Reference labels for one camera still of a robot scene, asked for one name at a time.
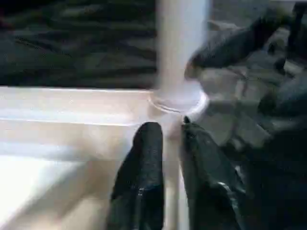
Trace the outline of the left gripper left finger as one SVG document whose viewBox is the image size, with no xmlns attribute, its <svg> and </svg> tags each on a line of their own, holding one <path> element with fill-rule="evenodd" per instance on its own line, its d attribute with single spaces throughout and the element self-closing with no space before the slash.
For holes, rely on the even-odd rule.
<svg viewBox="0 0 307 230">
<path fill-rule="evenodd" d="M 164 226 L 163 133 L 143 123 L 121 164 L 110 199 L 110 229 L 161 230 Z"/>
</svg>

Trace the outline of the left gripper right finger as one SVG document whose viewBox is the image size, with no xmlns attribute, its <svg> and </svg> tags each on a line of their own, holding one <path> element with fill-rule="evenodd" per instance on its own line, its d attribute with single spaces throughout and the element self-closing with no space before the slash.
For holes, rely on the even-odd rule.
<svg viewBox="0 0 307 230">
<path fill-rule="evenodd" d="M 191 230 L 245 230 L 245 189 L 230 160 L 200 125 L 185 116 L 180 156 Z"/>
</svg>

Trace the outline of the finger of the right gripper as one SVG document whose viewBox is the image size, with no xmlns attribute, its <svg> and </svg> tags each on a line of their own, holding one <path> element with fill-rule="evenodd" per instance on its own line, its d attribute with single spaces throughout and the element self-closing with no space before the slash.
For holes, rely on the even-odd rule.
<svg viewBox="0 0 307 230">
<path fill-rule="evenodd" d="M 262 49 L 281 26 L 281 15 L 269 11 L 247 27 L 220 31 L 191 58 L 193 68 L 225 68 L 246 59 Z"/>
</svg>

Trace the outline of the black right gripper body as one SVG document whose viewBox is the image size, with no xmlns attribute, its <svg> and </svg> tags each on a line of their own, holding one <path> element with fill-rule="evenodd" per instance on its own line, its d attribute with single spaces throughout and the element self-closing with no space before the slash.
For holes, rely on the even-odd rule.
<svg viewBox="0 0 307 230">
<path fill-rule="evenodd" d="M 287 24 L 290 33 L 285 47 L 285 56 L 275 62 L 275 69 L 284 69 L 288 60 L 306 64 L 306 24 L 302 22 L 305 15 L 306 5 L 295 4 L 292 18 Z"/>
</svg>

